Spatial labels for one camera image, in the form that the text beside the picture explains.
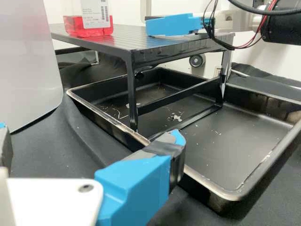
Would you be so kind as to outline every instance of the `tray bottom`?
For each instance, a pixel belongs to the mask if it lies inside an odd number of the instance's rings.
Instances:
[[[154,83],[140,87],[136,91],[137,105],[169,96],[179,89],[165,84]],[[106,112],[118,121],[129,127],[129,109],[127,94],[107,98],[93,103],[100,110]],[[140,115],[138,119],[138,132],[144,137],[150,137],[160,131],[175,126],[195,113],[210,107],[213,103],[196,95],[184,98],[172,104],[158,108],[157,110]]]
[[[179,89],[151,84],[137,89],[137,104],[166,97]],[[96,101],[99,109],[129,127],[127,94]],[[178,124],[213,102],[190,96],[139,116],[138,132],[150,137]],[[225,104],[224,107],[182,129],[187,140],[185,164],[228,190],[237,190],[291,125]]]

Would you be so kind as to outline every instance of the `black metal tray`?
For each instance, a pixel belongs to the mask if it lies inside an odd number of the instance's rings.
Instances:
[[[146,71],[136,78],[137,104],[202,81],[163,68]],[[211,90],[139,116],[138,133],[129,128],[126,75],[73,88],[67,94],[88,118],[136,151],[156,134],[211,106],[215,97]],[[217,212],[245,198],[301,130],[301,121],[283,120],[291,109],[300,108],[295,101],[231,84],[225,95],[222,109],[181,130],[187,140],[181,186],[191,190],[191,179],[201,184],[206,188],[205,203]]]

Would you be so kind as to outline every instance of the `red wire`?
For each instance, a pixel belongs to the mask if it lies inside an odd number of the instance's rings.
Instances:
[[[269,5],[268,10],[272,10],[274,8],[276,2],[277,2],[277,0],[273,0],[271,2],[271,4]],[[255,35],[247,43],[245,43],[245,44],[243,44],[241,46],[235,46],[235,48],[245,48],[246,46],[250,45],[254,41],[254,39],[256,38],[256,35],[258,34],[258,32],[260,31],[260,29],[262,28],[262,26],[265,23],[265,21],[267,20],[267,18],[268,18],[268,16],[264,16],[262,18],[262,20],[261,20],[261,22],[260,22],[260,24],[259,24],[259,26],[257,28],[257,31],[256,31]]]

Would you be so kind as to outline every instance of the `shelf leg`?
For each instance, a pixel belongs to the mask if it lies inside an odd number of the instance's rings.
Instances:
[[[231,64],[232,64],[232,51],[226,50],[222,55],[222,69],[221,69],[221,93],[222,99],[224,98],[226,82],[229,79],[231,73]]]
[[[135,72],[131,61],[126,61],[127,65],[127,90],[129,103],[130,127],[137,132],[138,130],[138,111],[136,106],[136,87]]]

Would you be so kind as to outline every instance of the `tray rim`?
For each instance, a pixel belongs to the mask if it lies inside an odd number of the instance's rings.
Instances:
[[[73,91],[78,90],[78,89],[94,86],[94,85],[97,85],[98,83],[104,83],[104,82],[108,82],[108,81],[122,79],[125,77],[127,77],[126,74],[117,76],[114,78],[109,78],[106,80],[97,81],[97,82],[93,82],[90,84],[74,87],[74,88],[68,89],[66,93],[73,100],[84,105],[86,108],[88,108],[95,114],[99,115],[102,119],[111,123],[116,128],[121,130],[122,132],[126,133],[127,135],[129,135],[133,139],[135,139],[136,141],[140,142],[142,145],[147,146],[148,144],[150,144],[150,141],[147,138],[145,138],[141,134],[133,131],[125,124],[121,123],[120,121],[116,120],[109,114],[101,111],[99,108],[95,107],[93,104],[89,103],[88,101],[84,100],[83,98],[81,98],[78,95],[76,95],[75,93],[73,93]],[[294,100],[283,98],[283,97],[278,97],[276,95],[271,95],[271,94],[267,94],[264,92],[257,92],[256,90],[248,89],[248,88],[241,87],[238,85],[233,85],[233,84],[227,83],[226,86],[233,87],[235,89],[246,90],[246,91],[249,91],[249,92],[252,92],[255,94],[261,94],[264,96],[268,96],[268,97],[272,97],[275,99],[284,100],[287,102],[301,105],[301,102],[298,102],[298,101],[294,101]],[[263,116],[267,117],[264,114],[260,114],[260,113],[255,113],[255,114],[258,116],[263,115]],[[187,165],[184,166],[184,173],[186,175],[188,175],[190,178],[192,178],[195,181],[197,181],[198,183],[200,183],[205,188],[209,189],[211,192],[215,193],[217,196],[219,196],[225,200],[228,200],[228,201],[234,201],[234,202],[240,201],[240,200],[244,199],[252,191],[252,189],[256,186],[256,184],[261,180],[261,178],[264,177],[264,175],[272,167],[272,165],[274,163],[276,163],[277,159],[281,156],[281,154],[292,143],[292,141],[298,136],[300,131],[301,131],[301,119],[297,123],[295,123],[295,125],[288,131],[288,133],[276,144],[276,146],[274,146],[272,148],[272,150],[268,153],[268,155],[266,155],[265,158],[263,158],[263,160],[253,170],[253,172],[245,179],[245,181],[243,181],[242,185],[235,190],[228,190],[228,189],[221,187],[214,181],[210,180],[209,178],[206,178],[204,175],[201,175],[196,170],[192,169],[191,167],[189,167]]]

